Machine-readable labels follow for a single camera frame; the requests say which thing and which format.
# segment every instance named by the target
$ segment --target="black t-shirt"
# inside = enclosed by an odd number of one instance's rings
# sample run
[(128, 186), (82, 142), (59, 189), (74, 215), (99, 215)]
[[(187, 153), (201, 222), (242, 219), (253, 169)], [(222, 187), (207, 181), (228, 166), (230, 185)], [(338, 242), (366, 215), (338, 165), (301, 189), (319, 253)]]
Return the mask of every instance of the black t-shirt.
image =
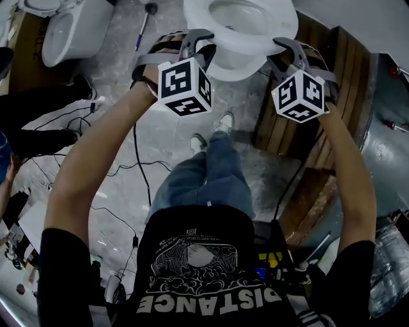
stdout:
[[(114, 326), (186, 317), (254, 316), (274, 326), (343, 326), (368, 318), (374, 245), (359, 242), (339, 254), (315, 296), (305, 298), (268, 287), (256, 273), (254, 228), (249, 217), (227, 206), (184, 206), (155, 213), (137, 253), (130, 299), (118, 307)], [(43, 232), (38, 285), (42, 326), (92, 325), (91, 265), (87, 246), (58, 229)]]

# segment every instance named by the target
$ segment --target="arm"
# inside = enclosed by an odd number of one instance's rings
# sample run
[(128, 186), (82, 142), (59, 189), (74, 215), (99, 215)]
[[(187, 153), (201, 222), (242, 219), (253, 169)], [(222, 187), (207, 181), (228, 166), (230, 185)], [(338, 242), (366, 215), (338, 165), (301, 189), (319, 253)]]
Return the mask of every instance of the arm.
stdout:
[(22, 162), (18, 156), (11, 154), (10, 165), (7, 168), (7, 173), (4, 181), (0, 185), (0, 222), (6, 212), (7, 204), (12, 193), (14, 179), (19, 172)]
[(88, 244), (92, 200), (128, 132), (154, 100), (145, 83), (136, 83), (73, 146), (52, 189), (45, 229), (62, 229)]
[(358, 241), (375, 240), (376, 198), (364, 159), (334, 105), (320, 123), (334, 155), (344, 222), (339, 252)]

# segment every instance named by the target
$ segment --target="toilet bowl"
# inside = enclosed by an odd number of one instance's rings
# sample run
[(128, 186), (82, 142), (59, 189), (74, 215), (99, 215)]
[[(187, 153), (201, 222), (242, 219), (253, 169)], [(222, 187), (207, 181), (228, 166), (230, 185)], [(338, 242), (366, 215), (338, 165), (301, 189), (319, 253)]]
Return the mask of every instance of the toilet bowl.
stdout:
[(42, 49), (47, 67), (97, 54), (114, 12), (114, 6), (106, 0), (19, 0), (19, 7), (51, 17)]
[(189, 29), (208, 29), (215, 35), (217, 51), (207, 72), (224, 81), (251, 76), (267, 56), (284, 51), (273, 38), (294, 39), (298, 31), (291, 0), (184, 0), (183, 12)]

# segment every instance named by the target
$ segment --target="jeans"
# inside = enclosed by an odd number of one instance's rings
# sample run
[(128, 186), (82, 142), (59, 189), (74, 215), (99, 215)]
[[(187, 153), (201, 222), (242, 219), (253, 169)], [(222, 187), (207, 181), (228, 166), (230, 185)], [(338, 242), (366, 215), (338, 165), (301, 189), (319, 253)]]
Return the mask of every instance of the jeans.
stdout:
[(254, 218), (240, 156), (224, 132), (212, 135), (207, 153), (200, 152), (173, 169), (158, 189), (146, 223), (158, 210), (191, 205), (231, 206)]
[(52, 155), (74, 144), (75, 134), (68, 130), (23, 130), (22, 127), (44, 114), (86, 98), (88, 94), (88, 87), (73, 84), (0, 96), (0, 130), (21, 159)]

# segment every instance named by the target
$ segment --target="white sneaker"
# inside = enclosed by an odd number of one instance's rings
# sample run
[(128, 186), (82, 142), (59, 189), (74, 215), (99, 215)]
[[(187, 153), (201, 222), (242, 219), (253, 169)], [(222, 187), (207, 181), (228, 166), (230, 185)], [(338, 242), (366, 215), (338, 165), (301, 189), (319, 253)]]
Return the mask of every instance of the white sneaker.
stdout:
[(193, 154), (206, 151), (207, 142), (200, 134), (193, 134), (190, 138), (190, 148), (193, 151)]
[(215, 132), (221, 131), (228, 135), (231, 134), (235, 125), (235, 117), (231, 112), (225, 112), (219, 119)]

